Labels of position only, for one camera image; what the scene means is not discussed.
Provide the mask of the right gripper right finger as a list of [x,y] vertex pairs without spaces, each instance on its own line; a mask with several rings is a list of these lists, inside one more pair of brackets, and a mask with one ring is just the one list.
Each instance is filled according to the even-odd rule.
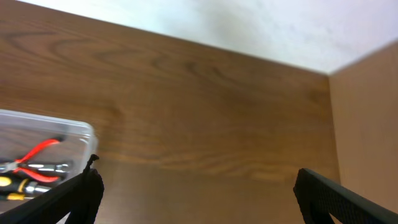
[[397,223],[397,214],[344,188],[326,177],[303,168],[293,188],[306,224]]

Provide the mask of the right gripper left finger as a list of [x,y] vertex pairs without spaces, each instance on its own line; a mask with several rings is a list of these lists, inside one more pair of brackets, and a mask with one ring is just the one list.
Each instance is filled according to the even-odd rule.
[[92,154],[83,172],[48,192],[1,214],[1,223],[94,223],[103,198],[102,177],[91,165],[99,157]]

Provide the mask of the silver ratchet wrench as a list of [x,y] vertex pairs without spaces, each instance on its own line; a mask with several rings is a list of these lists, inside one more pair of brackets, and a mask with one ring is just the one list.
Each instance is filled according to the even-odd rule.
[[27,164],[26,167],[39,172],[54,172],[58,174],[64,174],[71,171],[73,164],[69,162],[45,163],[45,164],[30,163]]

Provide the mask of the stubby yellow black screwdriver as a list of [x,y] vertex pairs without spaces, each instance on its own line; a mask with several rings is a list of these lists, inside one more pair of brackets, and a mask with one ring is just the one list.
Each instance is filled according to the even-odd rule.
[[48,192],[51,188],[40,185],[38,182],[23,179],[14,175],[1,175],[1,192],[25,195],[37,195]]

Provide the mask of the slim black yellow screwdriver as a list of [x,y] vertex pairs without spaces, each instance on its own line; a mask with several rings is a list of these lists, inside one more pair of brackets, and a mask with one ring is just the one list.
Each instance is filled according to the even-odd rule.
[[25,194],[19,194],[19,193],[1,192],[0,199],[3,201],[30,200],[33,199],[33,197],[29,197],[26,196]]

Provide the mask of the red handled pliers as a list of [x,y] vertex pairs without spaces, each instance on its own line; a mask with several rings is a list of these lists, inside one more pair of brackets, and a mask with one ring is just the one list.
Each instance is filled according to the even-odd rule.
[[49,162],[32,161],[32,159],[36,155],[40,154],[44,149],[46,149],[48,147],[52,147],[57,144],[60,144],[62,141],[63,141],[62,138],[50,138],[50,139],[46,139],[46,140],[38,143],[38,145],[34,146],[23,157],[15,159],[11,162],[2,162],[1,163],[1,173],[10,172],[12,174],[16,174],[18,172],[22,172],[22,173],[26,174],[27,176],[29,176],[39,182],[43,182],[43,183],[58,182],[59,180],[61,180],[61,177],[59,175],[44,175],[39,171],[36,171],[36,170],[26,167],[26,165],[30,164],[30,163],[35,163],[35,164],[36,163],[38,163],[38,164],[49,163]]

